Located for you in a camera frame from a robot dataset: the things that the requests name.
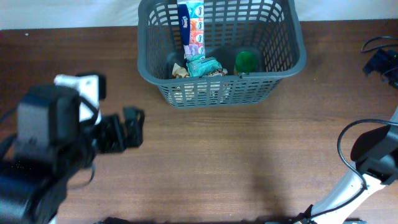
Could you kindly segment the brown snack bag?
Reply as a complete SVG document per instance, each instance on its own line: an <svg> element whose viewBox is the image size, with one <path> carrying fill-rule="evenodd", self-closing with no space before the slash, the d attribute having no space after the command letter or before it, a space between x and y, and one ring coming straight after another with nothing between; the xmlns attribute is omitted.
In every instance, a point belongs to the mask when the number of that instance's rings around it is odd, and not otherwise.
<svg viewBox="0 0 398 224"><path fill-rule="evenodd" d="M225 68L218 68L217 70L214 70L210 73L207 73L206 75L202 76L203 77L225 77L228 75L228 71ZM174 67L172 69L172 78L189 78L190 75L187 71L186 68L183 68L179 66L178 64L174 64ZM217 88L220 87L220 84L214 84L211 85L210 91L211 94L214 95L217 91ZM174 86L172 87L174 97L177 101L177 103L181 103L183 100L183 91L179 86ZM197 86L197 91L200 94L205 94L207 92L206 90L206 83L199 83ZM186 100L192 100L193 97L195 96L195 89L192 83L185 84L185 97Z"/></svg>

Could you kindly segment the teal tissue packet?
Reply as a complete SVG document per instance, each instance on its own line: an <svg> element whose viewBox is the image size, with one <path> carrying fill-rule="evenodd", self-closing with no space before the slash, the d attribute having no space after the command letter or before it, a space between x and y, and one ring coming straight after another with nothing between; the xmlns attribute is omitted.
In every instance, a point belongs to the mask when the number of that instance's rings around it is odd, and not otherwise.
<svg viewBox="0 0 398 224"><path fill-rule="evenodd" d="M214 57L204 58L196 55L186 62L188 73L191 77L202 77L223 67Z"/></svg>

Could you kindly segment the grey plastic basket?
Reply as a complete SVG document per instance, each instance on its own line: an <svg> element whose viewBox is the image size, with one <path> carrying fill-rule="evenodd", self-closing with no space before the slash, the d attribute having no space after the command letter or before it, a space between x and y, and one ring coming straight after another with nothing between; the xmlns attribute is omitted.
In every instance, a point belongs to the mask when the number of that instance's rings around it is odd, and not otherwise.
<svg viewBox="0 0 398 224"><path fill-rule="evenodd" d="M265 100L287 77L301 72L307 54L293 0L205 1L205 53L228 71L225 77L172 78L174 64L184 66L183 44L176 1L142 1L139 4L137 67L141 76L156 85L176 108L250 105ZM251 73L234 74L238 53L257 57ZM186 100L185 84L195 96ZM206 83L205 94L197 91ZM220 84L214 95L211 85ZM183 100L177 103L172 87L179 86Z"/></svg>

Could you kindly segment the Kleenex tissue multipack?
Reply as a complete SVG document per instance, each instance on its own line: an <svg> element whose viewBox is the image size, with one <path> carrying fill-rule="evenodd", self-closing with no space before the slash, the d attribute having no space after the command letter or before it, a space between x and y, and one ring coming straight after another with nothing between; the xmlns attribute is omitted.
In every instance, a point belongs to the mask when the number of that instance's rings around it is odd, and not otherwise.
<svg viewBox="0 0 398 224"><path fill-rule="evenodd" d="M205 55L204 0L178 0L178 22L184 57Z"/></svg>

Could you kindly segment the green lid jar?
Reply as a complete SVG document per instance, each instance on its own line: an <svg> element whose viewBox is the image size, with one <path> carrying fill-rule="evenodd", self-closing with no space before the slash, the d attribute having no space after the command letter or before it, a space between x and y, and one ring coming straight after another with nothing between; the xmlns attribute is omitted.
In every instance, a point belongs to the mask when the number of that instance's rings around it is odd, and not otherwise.
<svg viewBox="0 0 398 224"><path fill-rule="evenodd" d="M251 73L257 68L257 57L250 51L242 51L237 54L234 64L234 74Z"/></svg>

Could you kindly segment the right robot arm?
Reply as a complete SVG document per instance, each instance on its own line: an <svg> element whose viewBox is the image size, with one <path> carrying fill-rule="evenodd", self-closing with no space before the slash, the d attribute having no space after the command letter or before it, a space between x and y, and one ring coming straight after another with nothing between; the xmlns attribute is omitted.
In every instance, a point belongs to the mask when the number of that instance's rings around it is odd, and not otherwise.
<svg viewBox="0 0 398 224"><path fill-rule="evenodd" d="M341 150L343 137L350 128L365 123L380 127L357 138L348 161ZM336 149L349 171L326 197L292 223L344 223L367 198L397 180L397 112L389 121L360 119L350 123L340 132Z"/></svg>

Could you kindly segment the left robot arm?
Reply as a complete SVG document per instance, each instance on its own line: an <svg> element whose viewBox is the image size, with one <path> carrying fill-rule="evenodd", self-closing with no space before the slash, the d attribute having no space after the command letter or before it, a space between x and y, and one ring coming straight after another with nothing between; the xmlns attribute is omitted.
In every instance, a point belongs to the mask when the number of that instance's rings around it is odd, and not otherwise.
<svg viewBox="0 0 398 224"><path fill-rule="evenodd" d="M99 110L76 89L33 86L17 106L17 132L1 143L1 223L50 223L66 199L69 180L93 169L98 154L143 143L145 114L124 108L98 121Z"/></svg>

